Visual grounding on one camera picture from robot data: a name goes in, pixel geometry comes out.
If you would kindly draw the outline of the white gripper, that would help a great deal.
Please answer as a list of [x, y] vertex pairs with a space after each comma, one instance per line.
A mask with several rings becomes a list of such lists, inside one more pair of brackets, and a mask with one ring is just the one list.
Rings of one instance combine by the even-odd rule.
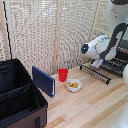
[[95, 68], [99, 68], [100, 65], [102, 64], [102, 62], [103, 62], [102, 59], [100, 59], [100, 60], [95, 59], [95, 60], [93, 61], [93, 63], [91, 64], [91, 66], [92, 66], [92, 67], [95, 67]]

